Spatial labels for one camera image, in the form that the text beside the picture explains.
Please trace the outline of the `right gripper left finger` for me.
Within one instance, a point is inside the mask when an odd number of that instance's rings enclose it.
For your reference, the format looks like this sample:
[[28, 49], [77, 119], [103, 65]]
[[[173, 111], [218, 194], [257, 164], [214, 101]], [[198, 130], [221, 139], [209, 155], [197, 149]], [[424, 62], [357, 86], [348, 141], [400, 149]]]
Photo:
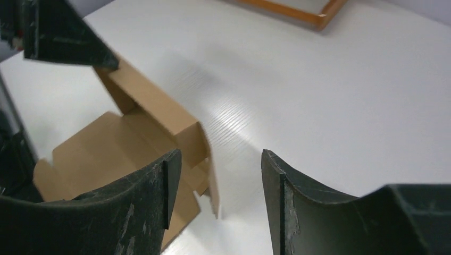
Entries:
[[1, 254], [159, 254], [182, 167], [179, 149], [71, 200], [1, 197]]

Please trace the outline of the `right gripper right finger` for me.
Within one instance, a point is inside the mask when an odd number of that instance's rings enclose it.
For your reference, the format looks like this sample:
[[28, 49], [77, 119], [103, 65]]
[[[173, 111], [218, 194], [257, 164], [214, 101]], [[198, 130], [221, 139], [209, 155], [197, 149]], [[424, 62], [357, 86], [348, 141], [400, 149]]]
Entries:
[[450, 254], [450, 185], [389, 184], [363, 197], [261, 154], [274, 254]]

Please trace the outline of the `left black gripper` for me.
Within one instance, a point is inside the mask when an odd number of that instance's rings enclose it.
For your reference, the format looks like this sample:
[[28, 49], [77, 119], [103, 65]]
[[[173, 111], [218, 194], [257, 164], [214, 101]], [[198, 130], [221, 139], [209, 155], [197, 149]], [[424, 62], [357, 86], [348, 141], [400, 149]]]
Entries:
[[23, 49], [31, 60], [119, 67], [115, 54], [68, 1], [1, 0], [1, 41]]

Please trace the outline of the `brown cardboard box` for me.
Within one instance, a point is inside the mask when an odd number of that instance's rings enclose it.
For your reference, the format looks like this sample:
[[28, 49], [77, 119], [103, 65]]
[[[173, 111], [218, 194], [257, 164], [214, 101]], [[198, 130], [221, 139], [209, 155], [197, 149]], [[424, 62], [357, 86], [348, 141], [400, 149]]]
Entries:
[[43, 202], [71, 200], [179, 149], [181, 175], [161, 253], [199, 214], [195, 193], [209, 190], [213, 210], [219, 208], [210, 144], [200, 122], [127, 61], [95, 72], [121, 113], [104, 113], [57, 146], [51, 163], [36, 164], [34, 184]]

